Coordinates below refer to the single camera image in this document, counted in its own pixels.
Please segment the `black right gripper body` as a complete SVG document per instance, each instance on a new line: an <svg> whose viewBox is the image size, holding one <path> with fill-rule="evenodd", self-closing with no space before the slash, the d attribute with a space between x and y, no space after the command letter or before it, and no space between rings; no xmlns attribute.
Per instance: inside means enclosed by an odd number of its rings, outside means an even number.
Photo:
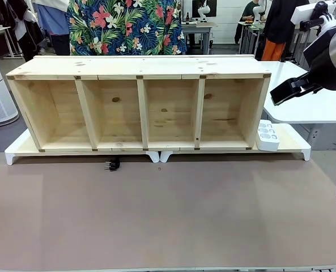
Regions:
<svg viewBox="0 0 336 272"><path fill-rule="evenodd" d="M336 91L336 36L321 36L305 51L310 70L304 88L318 87Z"/></svg>

